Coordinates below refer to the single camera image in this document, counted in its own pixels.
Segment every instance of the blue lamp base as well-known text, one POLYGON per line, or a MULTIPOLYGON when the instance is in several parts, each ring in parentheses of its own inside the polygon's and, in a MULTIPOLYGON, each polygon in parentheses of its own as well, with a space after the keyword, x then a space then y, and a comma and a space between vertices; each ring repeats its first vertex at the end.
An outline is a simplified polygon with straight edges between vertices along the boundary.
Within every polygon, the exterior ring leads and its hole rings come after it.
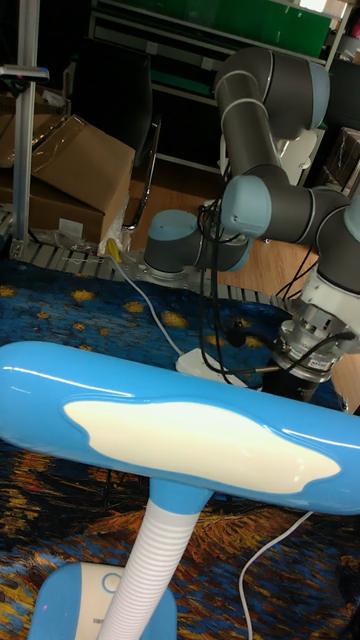
MULTIPOLYGON (((45 580, 28 640, 96 640, 124 569, 74 562, 45 580)), ((176 640, 175 598, 167 589, 141 640, 176 640)))

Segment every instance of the brown cardboard box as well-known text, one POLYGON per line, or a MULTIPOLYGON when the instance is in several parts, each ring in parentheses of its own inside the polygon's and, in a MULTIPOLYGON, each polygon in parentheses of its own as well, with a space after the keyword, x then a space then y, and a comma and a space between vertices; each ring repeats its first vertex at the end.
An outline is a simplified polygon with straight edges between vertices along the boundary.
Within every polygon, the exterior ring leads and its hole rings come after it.
POLYGON ((108 229, 128 194, 134 155, 126 144, 72 116, 35 149, 31 173, 101 211, 108 229))
POLYGON ((343 127, 326 163, 341 187, 353 177, 360 161, 360 131, 343 127))
MULTIPOLYGON (((129 191, 135 151, 72 116, 32 155, 30 227, 99 243, 129 191)), ((12 200, 12 172, 0 171, 0 202, 12 200)))
MULTIPOLYGON (((56 114, 35 114, 33 148, 45 140, 52 131, 63 122, 64 116, 56 114)), ((14 164, 15 117, 11 113, 0 114, 0 167, 12 167, 14 164)))
MULTIPOLYGON (((36 87, 35 92, 35 109, 34 113, 36 114, 64 114, 66 105, 62 108, 55 107, 49 104, 46 100, 43 99, 42 95, 46 91, 46 86, 38 86, 36 87)), ((55 93, 56 95, 62 95, 61 91, 57 89, 49 89, 50 93, 55 93)), ((6 93, 0 93, 0 116, 5 113, 10 113, 11 115, 15 113, 16 106, 16 98, 8 91, 6 93)))
POLYGON ((341 191, 341 184, 334 178, 327 167, 321 167, 321 171, 316 179, 316 186, 331 187, 335 191, 341 191))
MULTIPOLYGON (((10 204, 12 202, 12 185, 12 170, 1 169, 1 203, 10 204)), ((30 191, 30 229, 52 231, 60 228, 66 233, 66 224, 70 222, 69 228, 70 230, 74 229, 74 237, 83 237, 89 242, 99 244, 110 226, 101 211, 61 193, 41 180, 32 178, 30 191)))

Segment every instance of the light blue joint cap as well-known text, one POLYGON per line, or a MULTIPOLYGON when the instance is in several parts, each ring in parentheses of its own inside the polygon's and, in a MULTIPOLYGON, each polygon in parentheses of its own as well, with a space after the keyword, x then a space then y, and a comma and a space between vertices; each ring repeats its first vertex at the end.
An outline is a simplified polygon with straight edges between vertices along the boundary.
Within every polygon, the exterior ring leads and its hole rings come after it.
POLYGON ((160 211, 153 218, 149 237, 153 240, 180 240, 190 236, 197 228, 197 219, 192 213, 179 209, 160 211))
POLYGON ((221 219, 227 234, 262 236, 271 219, 271 198, 265 182, 257 176, 233 178, 225 189, 221 219))
POLYGON ((200 513, 213 491, 171 480, 150 478, 150 498, 161 509, 181 515, 200 513))
POLYGON ((347 207, 344 222, 347 230, 354 236, 355 240, 360 242, 360 196, 354 198, 347 207))
POLYGON ((327 70, 317 62, 309 62, 313 88, 313 113, 310 129, 316 129, 325 116, 330 97, 330 78, 327 70))

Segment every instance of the desk lamp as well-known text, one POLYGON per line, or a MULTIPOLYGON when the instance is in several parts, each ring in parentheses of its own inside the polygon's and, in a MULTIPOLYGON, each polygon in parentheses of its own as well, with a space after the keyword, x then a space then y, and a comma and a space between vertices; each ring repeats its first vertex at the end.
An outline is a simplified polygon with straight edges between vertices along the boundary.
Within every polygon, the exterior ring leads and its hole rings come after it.
POLYGON ((167 587, 214 491, 360 513, 356 416, 40 342, 0 349, 0 388, 7 442, 150 477, 125 570, 57 569, 29 640, 175 640, 167 587))

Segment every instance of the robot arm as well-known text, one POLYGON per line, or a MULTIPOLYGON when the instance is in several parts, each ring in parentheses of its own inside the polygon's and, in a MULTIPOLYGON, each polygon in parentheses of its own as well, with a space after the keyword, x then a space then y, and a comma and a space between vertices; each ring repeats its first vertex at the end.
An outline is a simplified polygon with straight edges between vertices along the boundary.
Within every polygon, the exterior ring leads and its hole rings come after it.
MULTIPOLYGON (((274 356, 281 371, 264 378, 267 391, 309 400, 344 353, 359 351, 358 339, 330 338, 349 330, 360 335, 360 200, 291 185, 275 141, 294 140, 321 123, 329 77, 318 64, 248 48, 228 58, 214 90, 232 174, 222 200, 223 238, 237 237, 220 245, 219 270, 239 269, 257 237, 319 252, 302 304, 281 327, 281 350, 274 356), (294 366, 317 344, 318 350, 294 366)), ((196 222, 185 212, 155 216, 146 262, 173 273, 185 265, 210 267, 213 244, 204 242, 196 222)))

